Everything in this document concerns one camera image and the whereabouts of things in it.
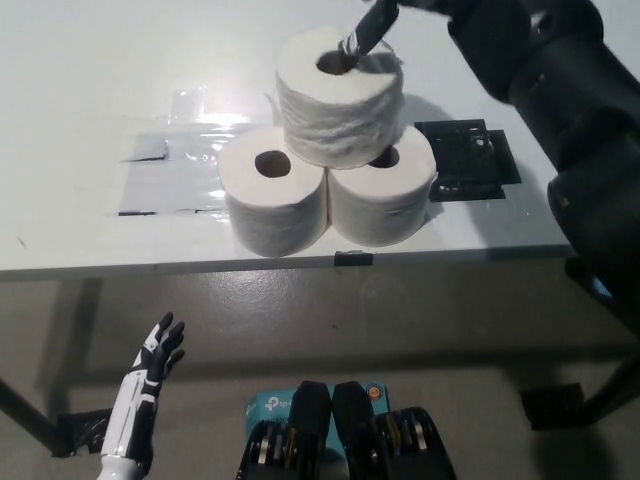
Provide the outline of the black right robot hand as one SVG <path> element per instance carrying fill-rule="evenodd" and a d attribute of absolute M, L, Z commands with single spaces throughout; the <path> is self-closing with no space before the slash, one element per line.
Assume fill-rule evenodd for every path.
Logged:
<path fill-rule="evenodd" d="M 494 99 L 506 103 L 529 42 L 527 1 L 376 1 L 338 44 L 349 67 L 369 53 L 395 23 L 402 7 L 443 15 L 450 37 Z"/>

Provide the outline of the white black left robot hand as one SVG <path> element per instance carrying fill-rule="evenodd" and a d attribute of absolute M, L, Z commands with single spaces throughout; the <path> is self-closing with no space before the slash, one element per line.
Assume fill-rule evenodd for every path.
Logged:
<path fill-rule="evenodd" d="M 101 453 L 145 460 L 151 447 L 163 382 L 184 351 L 185 323 L 174 323 L 168 312 L 152 328 L 117 394 Z"/>

